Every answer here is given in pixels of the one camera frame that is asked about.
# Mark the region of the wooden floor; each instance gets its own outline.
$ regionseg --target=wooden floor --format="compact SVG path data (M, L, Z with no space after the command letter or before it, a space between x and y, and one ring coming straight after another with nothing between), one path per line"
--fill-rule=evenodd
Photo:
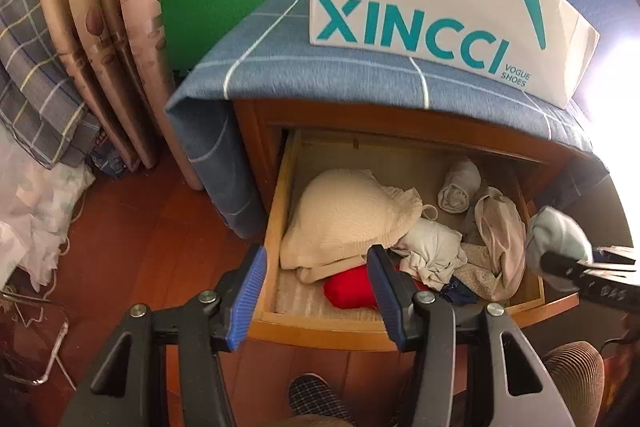
M187 187L167 153L152 171L122 180L98 177L69 238L71 248L60 260L50 299L64 304L72 320L61 356L76 381L130 305L181 305L236 267L248 246L225 227L206 193ZM53 317L46 323L51 331L59 324ZM180 426L175 350L167 357L170 416L172 425ZM222 357L240 427L289 417L287 386L307 371L321 375L342 396L359 425L382 427L413 361L397 352L350 353L252 340ZM58 425L72 394L54 366L51 380L31 392L43 427Z

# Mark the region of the gray plaid cloth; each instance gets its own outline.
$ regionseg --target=gray plaid cloth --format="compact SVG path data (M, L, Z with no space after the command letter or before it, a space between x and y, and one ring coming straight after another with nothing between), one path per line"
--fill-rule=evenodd
M100 124L53 47L40 0L0 0L0 120L46 168L76 167Z

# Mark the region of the red cloth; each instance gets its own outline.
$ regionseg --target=red cloth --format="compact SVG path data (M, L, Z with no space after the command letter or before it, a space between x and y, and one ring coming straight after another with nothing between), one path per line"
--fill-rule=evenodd
M427 290L427 286L414 280L419 290ZM332 305L342 310L353 308L370 308L377 310L376 297L369 282L367 266L358 266L329 277L324 283L324 295Z

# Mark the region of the white box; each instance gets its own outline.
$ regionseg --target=white box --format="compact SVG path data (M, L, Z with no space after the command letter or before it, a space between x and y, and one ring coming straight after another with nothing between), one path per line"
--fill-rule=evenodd
M312 44L448 64L560 108L598 38L566 0L310 0Z

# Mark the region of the open drawer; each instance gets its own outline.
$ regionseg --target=open drawer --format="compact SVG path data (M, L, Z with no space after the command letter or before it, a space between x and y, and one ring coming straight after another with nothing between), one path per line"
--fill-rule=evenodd
M268 267L254 312L249 336L254 339L295 346L386 351L396 349L389 340L378 312L368 309L339 310L322 291L323 281L303 284L295 271L280 268L280 242L290 215L309 181L332 168L369 169L379 182L403 189L415 187L423 203L436 204L436 195L450 165L468 155L487 184L511 198L525 224L529 215L516 172L524 160L478 151L443 148L424 142L353 133L291 131L287 139L264 240ZM460 229L464 214L439 211L438 221ZM543 312L542 280L527 268L507 310L522 326L560 311L557 306ZM469 309L458 309L461 315Z

